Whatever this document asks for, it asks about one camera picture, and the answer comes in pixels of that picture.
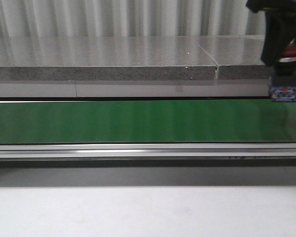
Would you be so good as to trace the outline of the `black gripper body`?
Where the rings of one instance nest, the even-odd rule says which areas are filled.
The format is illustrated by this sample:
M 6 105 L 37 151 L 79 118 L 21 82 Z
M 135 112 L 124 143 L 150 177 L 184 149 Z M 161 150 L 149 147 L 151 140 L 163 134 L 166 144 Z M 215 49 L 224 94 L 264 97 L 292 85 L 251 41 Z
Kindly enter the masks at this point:
M 280 11 L 296 13 L 296 0 L 248 0 L 246 7 L 253 13 Z

